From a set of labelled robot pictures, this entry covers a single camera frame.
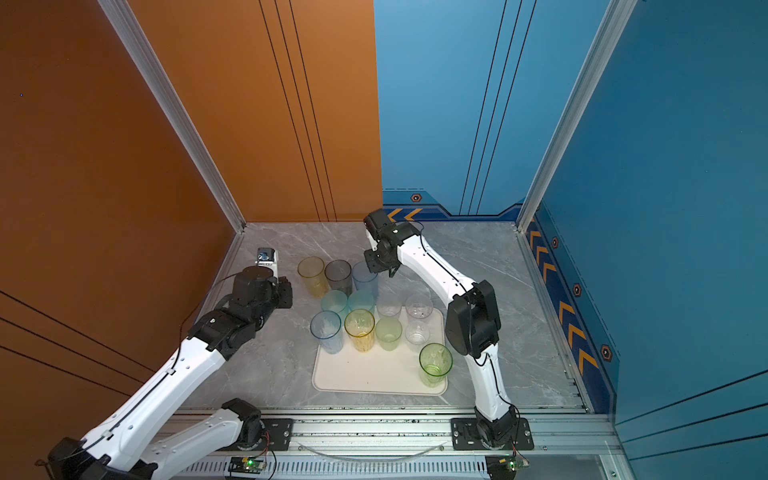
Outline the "clear faceted cup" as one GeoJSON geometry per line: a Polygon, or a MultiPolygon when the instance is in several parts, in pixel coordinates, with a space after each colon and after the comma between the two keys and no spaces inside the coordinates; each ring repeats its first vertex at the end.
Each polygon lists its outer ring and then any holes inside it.
{"type": "Polygon", "coordinates": [[[410,322],[426,322],[434,311],[434,305],[428,295],[413,294],[407,298],[405,309],[410,322]]]}

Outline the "clear textured cup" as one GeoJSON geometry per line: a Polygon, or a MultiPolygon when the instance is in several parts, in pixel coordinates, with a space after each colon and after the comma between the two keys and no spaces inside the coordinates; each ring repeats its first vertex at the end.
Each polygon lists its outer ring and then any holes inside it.
{"type": "Polygon", "coordinates": [[[392,292],[382,292],[376,302],[376,311],[381,319],[398,318],[402,311],[402,302],[392,292]]]}

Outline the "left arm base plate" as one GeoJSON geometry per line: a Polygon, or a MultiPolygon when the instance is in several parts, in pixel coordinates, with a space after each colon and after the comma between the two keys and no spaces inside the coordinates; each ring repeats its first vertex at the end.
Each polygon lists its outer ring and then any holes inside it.
{"type": "Polygon", "coordinates": [[[231,445],[220,451],[287,451],[290,447],[294,420],[291,418],[261,419],[258,425],[246,425],[244,432],[231,445]]]}

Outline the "light blue cup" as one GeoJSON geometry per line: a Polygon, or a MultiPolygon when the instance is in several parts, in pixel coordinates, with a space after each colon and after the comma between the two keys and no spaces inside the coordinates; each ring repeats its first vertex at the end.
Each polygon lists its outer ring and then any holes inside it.
{"type": "Polygon", "coordinates": [[[352,267],[352,278],[357,291],[368,291],[374,299],[378,298],[378,274],[369,270],[365,260],[352,267]]]}
{"type": "Polygon", "coordinates": [[[333,311],[322,310],[310,321],[310,333],[328,354],[341,352],[344,340],[341,334],[342,321],[333,311]]]}

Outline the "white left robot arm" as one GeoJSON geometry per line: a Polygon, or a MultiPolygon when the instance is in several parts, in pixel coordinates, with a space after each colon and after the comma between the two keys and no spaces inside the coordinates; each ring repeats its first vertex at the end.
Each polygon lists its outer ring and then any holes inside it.
{"type": "Polygon", "coordinates": [[[225,402],[197,424],[153,439],[209,376],[253,340],[278,309],[293,305],[276,252],[233,275],[232,290],[201,315],[168,361],[119,409],[80,439],[66,437],[39,461],[51,479],[170,479],[223,448],[267,447],[260,410],[225,402]]]}

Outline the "cream rectangular tray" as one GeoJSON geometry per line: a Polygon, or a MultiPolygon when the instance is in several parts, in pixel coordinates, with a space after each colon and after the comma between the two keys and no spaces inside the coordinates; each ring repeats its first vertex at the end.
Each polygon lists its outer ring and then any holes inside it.
{"type": "MultiPolygon", "coordinates": [[[[447,378],[436,388],[425,386],[420,379],[419,352],[411,349],[405,339],[406,326],[411,323],[406,311],[398,317],[403,333],[393,351],[381,348],[374,332],[374,345],[368,352],[357,351],[347,335],[343,322],[341,334],[344,345],[340,353],[328,354],[319,345],[312,383],[320,391],[373,393],[393,395],[439,396],[447,389],[447,378]]],[[[442,343],[440,331],[443,317],[434,310],[425,323],[431,332],[430,342],[442,343]]]]}

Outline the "green tinted cup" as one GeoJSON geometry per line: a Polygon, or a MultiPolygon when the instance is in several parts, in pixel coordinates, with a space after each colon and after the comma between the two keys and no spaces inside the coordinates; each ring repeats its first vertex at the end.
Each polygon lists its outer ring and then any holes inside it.
{"type": "Polygon", "coordinates": [[[420,379],[430,388],[443,384],[454,364],[450,350],[439,343],[425,345],[419,353],[420,379]]]}

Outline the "aluminium front rail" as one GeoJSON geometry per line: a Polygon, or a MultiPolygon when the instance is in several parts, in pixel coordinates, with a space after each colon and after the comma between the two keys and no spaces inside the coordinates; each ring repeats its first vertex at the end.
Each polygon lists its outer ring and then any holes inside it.
{"type": "Polygon", "coordinates": [[[272,412],[266,418],[294,420],[290,447],[287,451],[305,451],[314,455],[333,456],[339,461],[355,457],[384,458],[403,453],[407,457],[438,452],[479,452],[490,456],[531,458],[535,454],[598,455],[611,460],[608,471],[623,479],[633,478],[629,462],[606,417],[592,414],[534,415],[528,420],[535,448],[517,450],[453,449],[450,420],[467,418],[457,412],[411,413],[370,411],[350,412],[306,411],[288,414],[272,412]]]}

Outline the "right circuit board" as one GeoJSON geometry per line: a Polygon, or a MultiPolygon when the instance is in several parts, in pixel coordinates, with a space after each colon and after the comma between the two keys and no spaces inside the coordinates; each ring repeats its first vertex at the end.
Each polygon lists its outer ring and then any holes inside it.
{"type": "Polygon", "coordinates": [[[490,480],[515,480],[530,465],[527,459],[516,456],[486,456],[485,463],[490,480]]]}

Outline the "yellow-brown tinted cup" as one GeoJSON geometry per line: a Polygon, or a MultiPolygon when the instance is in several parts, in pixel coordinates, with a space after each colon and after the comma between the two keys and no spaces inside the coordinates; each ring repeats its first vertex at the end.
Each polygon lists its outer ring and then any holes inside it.
{"type": "Polygon", "coordinates": [[[297,273],[302,278],[304,286],[315,298],[322,298],[329,290],[324,270],[325,261],[317,256],[306,257],[297,266],[297,273]]]}

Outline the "teal textured cup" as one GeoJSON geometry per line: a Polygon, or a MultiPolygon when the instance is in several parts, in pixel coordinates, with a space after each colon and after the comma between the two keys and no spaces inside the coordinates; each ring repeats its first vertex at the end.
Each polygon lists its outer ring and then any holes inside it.
{"type": "Polygon", "coordinates": [[[351,311],[367,310],[374,313],[376,299],[370,290],[357,290],[348,297],[347,305],[351,311]]]}
{"type": "Polygon", "coordinates": [[[340,290],[331,290],[321,299],[321,309],[323,311],[335,312],[344,320],[349,314],[348,296],[340,290]]]}

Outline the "left aluminium corner post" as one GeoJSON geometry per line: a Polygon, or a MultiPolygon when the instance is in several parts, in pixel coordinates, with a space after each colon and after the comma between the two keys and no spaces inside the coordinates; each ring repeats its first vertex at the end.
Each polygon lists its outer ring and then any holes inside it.
{"type": "Polygon", "coordinates": [[[235,232],[242,232],[245,217],[130,4],[119,0],[99,0],[98,4],[224,216],[235,232]]]}

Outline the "light green cup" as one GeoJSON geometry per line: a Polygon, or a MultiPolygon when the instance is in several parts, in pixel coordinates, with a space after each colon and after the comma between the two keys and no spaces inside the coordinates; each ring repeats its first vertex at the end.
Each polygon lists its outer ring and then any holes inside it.
{"type": "Polygon", "coordinates": [[[377,341],[386,351],[393,351],[398,347],[402,333],[403,327],[397,317],[381,318],[375,327],[377,341]]]}

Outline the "teal textured cup front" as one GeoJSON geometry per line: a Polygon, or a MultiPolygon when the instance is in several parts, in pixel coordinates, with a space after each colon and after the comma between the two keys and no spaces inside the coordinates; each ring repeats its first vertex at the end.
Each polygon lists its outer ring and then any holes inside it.
{"type": "Polygon", "coordinates": [[[351,311],[367,310],[374,313],[376,299],[370,290],[357,290],[348,297],[347,305],[351,311]]]}

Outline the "yellow tinted cup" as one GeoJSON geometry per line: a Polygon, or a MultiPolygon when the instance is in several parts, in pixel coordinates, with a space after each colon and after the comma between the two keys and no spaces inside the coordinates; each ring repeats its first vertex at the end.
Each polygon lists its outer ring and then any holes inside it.
{"type": "Polygon", "coordinates": [[[369,310],[352,310],[344,320],[344,329],[357,351],[368,352],[373,348],[375,318],[369,310]]]}

